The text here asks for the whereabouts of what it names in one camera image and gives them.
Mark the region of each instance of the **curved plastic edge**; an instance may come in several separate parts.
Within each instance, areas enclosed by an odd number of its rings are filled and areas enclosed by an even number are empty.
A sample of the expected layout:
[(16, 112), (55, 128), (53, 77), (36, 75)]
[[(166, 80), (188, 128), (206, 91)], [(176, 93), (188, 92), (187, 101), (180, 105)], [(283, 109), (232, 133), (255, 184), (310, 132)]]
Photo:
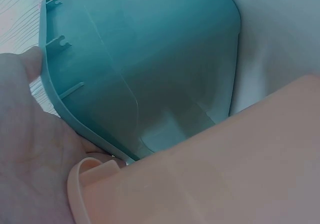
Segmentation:
[(67, 195), (76, 224), (92, 224), (83, 199), (83, 189), (119, 171), (115, 160), (102, 163), (95, 158), (85, 158), (71, 169), (67, 181)]
[(67, 195), (69, 199), (70, 208), (76, 224), (91, 224), (88, 216), (86, 206), (82, 197), (82, 187), (79, 182), (80, 168), (83, 164), (91, 162), (93, 166), (101, 165), (101, 162), (94, 158), (86, 158), (75, 165), (68, 176), (67, 181)]
[(101, 136), (93, 132), (91, 129), (83, 125), (63, 104), (60, 100), (53, 83), (51, 81), (51, 77), (49, 74), (48, 69), (48, 61), (47, 61), (47, 0), (43, 0), (41, 3), (41, 10), (40, 10), (40, 26), (39, 26), (39, 47), (43, 51), (43, 60), (42, 60), (42, 71), (41, 71), (41, 80), (44, 86), (45, 92), (49, 97), (50, 101), (52, 102), (55, 110), (59, 113), (59, 115), (64, 119), (77, 133), (81, 134), (84, 138), (88, 139), (98, 147), (107, 152), (115, 155), (116, 157), (126, 161), (127, 163), (132, 163), (134, 161), (139, 160), (138, 157), (130, 157), (126, 153), (122, 152), (121, 150), (117, 149), (115, 146), (107, 142)]

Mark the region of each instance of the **striped surface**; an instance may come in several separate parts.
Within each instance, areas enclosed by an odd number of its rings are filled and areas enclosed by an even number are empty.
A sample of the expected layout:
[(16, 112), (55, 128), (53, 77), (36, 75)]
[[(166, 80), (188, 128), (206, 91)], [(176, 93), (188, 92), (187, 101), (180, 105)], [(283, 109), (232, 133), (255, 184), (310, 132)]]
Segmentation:
[[(42, 0), (0, 0), (0, 53), (20, 54), (38, 45)], [(45, 94), (41, 80), (31, 92), (44, 111), (57, 114)]]

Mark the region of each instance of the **finger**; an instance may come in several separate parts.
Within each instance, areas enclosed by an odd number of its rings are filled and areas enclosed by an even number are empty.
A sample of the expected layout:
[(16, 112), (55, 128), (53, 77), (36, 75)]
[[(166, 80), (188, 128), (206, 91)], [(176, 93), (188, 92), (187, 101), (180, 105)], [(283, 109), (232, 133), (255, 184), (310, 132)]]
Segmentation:
[(85, 139), (83, 137), (80, 137), (80, 138), (81, 138), (81, 144), (82, 144), (84, 151), (86, 153), (106, 153), (101, 148), (97, 147), (92, 142), (88, 141), (87, 139)]
[(29, 83), (39, 77), (42, 66), (42, 51), (39, 47), (32, 47), (19, 55), (19, 58), (26, 70)]
[(113, 157), (113, 156), (110, 156), (110, 155), (107, 155), (107, 154), (88, 153), (87, 156), (91, 157), (91, 158), (96, 158), (96, 159), (100, 160), (103, 163), (105, 163), (107, 161), (110, 161), (110, 160), (115, 160), (120, 168), (124, 168), (127, 165), (125, 161), (122, 161), (119, 158), (116, 158), (116, 157)]

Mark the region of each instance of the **plastic container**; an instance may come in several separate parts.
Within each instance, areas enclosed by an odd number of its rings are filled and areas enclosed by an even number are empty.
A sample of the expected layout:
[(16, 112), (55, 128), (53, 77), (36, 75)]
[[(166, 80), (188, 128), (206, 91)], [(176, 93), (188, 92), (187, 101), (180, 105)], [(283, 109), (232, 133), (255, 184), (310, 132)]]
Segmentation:
[(239, 12), (232, 0), (44, 2), (44, 88), (80, 135), (132, 162), (224, 120)]
[(67, 184), (75, 223), (317, 224), (319, 106), (320, 78), (304, 77), (125, 168), (84, 159)]

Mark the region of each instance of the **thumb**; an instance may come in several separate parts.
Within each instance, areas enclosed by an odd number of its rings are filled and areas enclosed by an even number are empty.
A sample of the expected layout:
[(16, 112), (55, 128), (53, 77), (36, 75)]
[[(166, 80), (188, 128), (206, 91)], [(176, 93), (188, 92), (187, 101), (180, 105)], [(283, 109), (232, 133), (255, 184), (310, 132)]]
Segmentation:
[(29, 83), (39, 77), (42, 66), (42, 51), (39, 47), (32, 47), (28, 51), (19, 55), (22, 62)]

